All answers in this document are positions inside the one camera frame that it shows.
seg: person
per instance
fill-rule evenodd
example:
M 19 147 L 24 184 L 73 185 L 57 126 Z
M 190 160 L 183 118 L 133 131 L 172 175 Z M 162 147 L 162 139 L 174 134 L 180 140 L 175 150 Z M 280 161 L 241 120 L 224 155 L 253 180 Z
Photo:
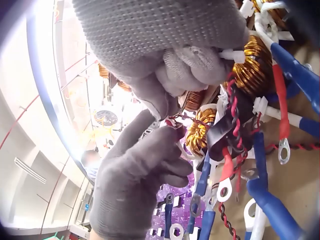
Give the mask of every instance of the person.
M 88 177 L 95 182 L 102 159 L 96 150 L 86 150 L 81 156 L 81 163 Z
M 90 240 L 145 239 L 160 186 L 186 186 L 192 166 L 180 158 L 173 127 L 138 139 L 179 111 L 185 91 L 225 81 L 233 62 L 219 52 L 243 49 L 246 21 L 234 0 L 73 0 L 73 7 L 93 53 L 148 107 L 101 162 Z

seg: blue heat shrink tubing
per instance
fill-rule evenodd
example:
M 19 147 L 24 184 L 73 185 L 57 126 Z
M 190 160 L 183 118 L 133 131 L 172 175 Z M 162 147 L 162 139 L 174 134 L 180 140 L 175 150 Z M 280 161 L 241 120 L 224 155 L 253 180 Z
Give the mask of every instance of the blue heat shrink tubing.
M 199 240 L 209 240 L 211 228 L 214 222 L 214 217 L 216 212 L 214 211 L 204 211 L 202 217 L 202 227 L 200 232 Z
M 286 78 L 290 78 L 304 92 L 315 112 L 319 114 L 319 76 L 301 65 L 290 53 L 277 43 L 271 45 L 273 59 L 281 67 Z
M 198 205 L 197 204 L 193 204 L 192 205 L 192 211 L 193 212 L 196 212 L 198 209 Z M 187 225 L 187 233 L 190 233 L 190 234 L 193 234 L 193 229 L 195 227 L 195 218 L 193 216 L 190 215 L 190 218 L 189 218 L 189 222 L 188 222 L 188 225 Z
M 293 98 L 294 96 L 298 95 L 299 92 L 300 92 L 299 86 L 294 81 L 291 81 L 287 86 L 286 98 L 287 99 Z M 275 92 L 266 94 L 265 97 L 268 100 L 268 103 L 279 102 L 279 97 Z
M 263 187 L 268 189 L 267 160 L 264 147 L 264 135 L 262 132 L 256 132 L 253 135 L 253 147 L 259 178 L 263 183 Z
M 164 237 L 170 239 L 170 227 L 171 227 L 171 212 L 172 212 L 172 204 L 166 204 L 164 207 L 165 210 L 165 231 Z
M 319 139 L 320 124 L 317 121 L 302 117 L 299 122 L 299 128 L 315 138 Z
M 244 240 L 250 240 L 252 232 L 245 232 Z
M 274 231 L 281 240 L 298 240 L 303 230 L 289 213 L 283 203 L 263 187 L 261 179 L 247 182 L 247 189 L 262 211 L 268 217 Z

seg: white cable tie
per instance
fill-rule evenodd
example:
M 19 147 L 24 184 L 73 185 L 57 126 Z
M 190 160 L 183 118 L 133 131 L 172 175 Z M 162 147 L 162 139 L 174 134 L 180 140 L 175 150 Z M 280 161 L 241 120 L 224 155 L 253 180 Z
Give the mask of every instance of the white cable tie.
M 244 51 L 234 51 L 233 49 L 225 49 L 219 53 L 219 56 L 227 60 L 234 60 L 235 63 L 245 62 Z
M 250 0 L 243 0 L 240 13 L 245 19 L 251 17 L 254 13 L 254 10 L 255 8 L 253 7 L 253 2 Z
M 264 116 L 268 106 L 268 100 L 263 96 L 262 98 L 258 97 L 254 100 L 253 110 L 254 114 L 261 113 L 261 116 Z

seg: red wire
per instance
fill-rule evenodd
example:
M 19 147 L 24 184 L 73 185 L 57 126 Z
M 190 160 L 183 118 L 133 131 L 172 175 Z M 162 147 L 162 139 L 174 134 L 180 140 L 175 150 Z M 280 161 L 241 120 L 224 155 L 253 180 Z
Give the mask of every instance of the red wire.
M 76 65 L 78 62 L 74 63 L 72 66 L 70 66 L 69 68 L 67 68 L 67 70 L 65 71 L 68 71 L 71 67 L 73 67 L 74 65 Z M 20 120 L 20 118 L 22 117 L 22 115 L 27 111 L 27 109 L 30 107 L 30 105 L 32 103 L 34 103 L 34 101 L 39 97 L 39 95 L 37 95 L 32 101 L 31 103 L 29 103 L 29 105 L 23 110 L 23 112 L 20 114 L 20 116 L 14 121 L 14 123 L 11 125 L 11 128 L 9 129 L 9 131 L 7 132 L 7 134 L 5 135 L 4 139 L 2 140 L 1 144 L 0 144 L 0 150 L 4 144 L 4 142 L 7 140 L 9 134 L 11 133 L 12 129 L 17 125 L 17 122 Z
M 282 70 L 278 64 L 272 66 L 274 81 L 276 85 L 276 92 L 279 97 L 281 120 L 279 124 L 279 139 L 288 138 L 290 134 L 290 125 L 288 119 L 288 106 L 286 99 L 286 87 L 282 75 Z
M 298 148 L 300 148 L 300 149 L 302 149 L 302 150 L 306 150 L 306 148 L 303 147 L 301 144 L 296 144 L 296 145 L 294 145 L 294 146 L 296 146 L 296 147 L 298 147 Z M 320 147 L 318 147 L 318 146 L 316 146 L 316 145 L 314 145 L 314 144 L 310 144 L 310 145 L 308 145 L 308 146 L 311 147 L 311 148 L 314 149 L 314 150 L 320 149 Z M 279 149 L 278 146 L 275 145 L 275 144 L 270 144 L 270 145 L 268 145 L 268 146 L 265 147 L 266 150 L 271 149 L 271 148 Z
M 72 64 L 70 67 L 68 67 L 68 68 L 65 70 L 65 72 L 68 71 L 70 68 L 72 68 L 72 67 L 73 67 L 74 65 L 76 65 L 77 63 L 79 63 L 80 61 L 82 61 L 83 59 L 85 59 L 86 56 L 87 56 L 87 55 L 85 55 L 82 59 L 80 59 L 79 61 L 75 62 L 75 63 Z
M 15 127 L 15 125 L 18 123 L 18 121 L 20 120 L 20 118 L 22 117 L 22 115 L 28 110 L 28 108 L 30 107 L 30 105 L 39 97 L 39 95 L 37 95 L 32 101 L 31 103 L 29 103 L 29 105 L 23 110 L 23 112 L 20 114 L 20 116 L 14 121 L 14 123 L 12 124 L 11 128 L 9 129 L 9 131 L 7 132 L 7 134 L 5 135 L 4 139 L 2 140 L 1 144 L 0 144 L 0 150 L 4 144 L 4 142 L 7 140 L 9 134 L 11 133 L 12 129 Z
M 243 158 L 241 157 L 241 155 L 237 156 L 237 164 L 241 163 L 243 160 Z M 238 173 L 238 179 L 236 182 L 236 192 L 239 193 L 241 191 L 241 166 L 238 167 L 238 169 L 236 170 L 236 172 Z
M 251 134 L 254 134 L 255 132 L 259 132 L 260 131 L 260 118 L 261 118 L 261 113 L 259 113 L 258 118 L 257 118 L 257 128 L 254 129 Z
M 222 210 L 221 210 L 221 207 L 222 207 L 223 203 L 220 203 L 219 204 L 219 212 L 222 213 Z M 227 224 L 227 216 L 225 213 L 223 213 L 223 222 L 224 222 L 224 225 L 229 228 L 228 224 Z M 233 235 L 232 235 L 232 238 L 233 240 L 236 240 L 236 230 L 234 228 L 231 228 L 232 231 L 233 231 Z
M 230 96 L 232 95 L 231 85 L 234 84 L 235 81 L 236 81 L 235 78 L 233 78 L 228 83 L 227 90 L 228 90 L 228 93 L 229 93 Z M 238 104 L 238 99 L 237 99 L 236 96 L 233 96 L 233 103 L 232 103 L 232 106 L 231 106 L 231 115 L 233 117 L 235 117 L 235 115 L 236 115 L 237 104 Z M 240 120 L 239 120 L 239 118 L 237 118 L 235 129 L 232 132 L 235 137 L 238 136 L 239 129 L 240 129 Z M 240 137 L 240 139 L 239 139 L 239 142 L 237 144 L 237 148 L 240 148 L 241 145 L 242 145 L 242 137 Z
M 222 154 L 224 156 L 225 162 L 223 165 L 222 173 L 219 182 L 229 178 L 233 173 L 233 163 L 232 163 L 232 157 L 229 153 L 229 150 L 227 147 L 224 147 L 222 149 Z

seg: white wall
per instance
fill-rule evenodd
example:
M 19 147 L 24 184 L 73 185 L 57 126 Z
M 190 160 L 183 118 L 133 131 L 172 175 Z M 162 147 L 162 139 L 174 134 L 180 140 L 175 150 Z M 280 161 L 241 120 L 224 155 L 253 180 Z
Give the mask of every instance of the white wall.
M 72 207 L 76 201 L 79 190 L 79 187 L 73 182 L 70 180 L 67 182 L 62 197 L 57 205 L 55 215 L 53 217 L 54 221 L 69 221 Z
M 16 224 L 27 224 L 26 221 L 30 220 L 37 224 L 42 224 L 44 213 L 48 206 L 46 201 L 49 201 L 60 174 L 42 153 L 39 153 L 36 156 L 31 168 L 47 181 L 46 184 L 43 184 L 32 176 L 27 175 L 20 192 L 20 200 L 16 204 L 14 220 L 14 223 Z M 60 177 L 57 188 L 62 184 L 65 178 L 64 175 Z

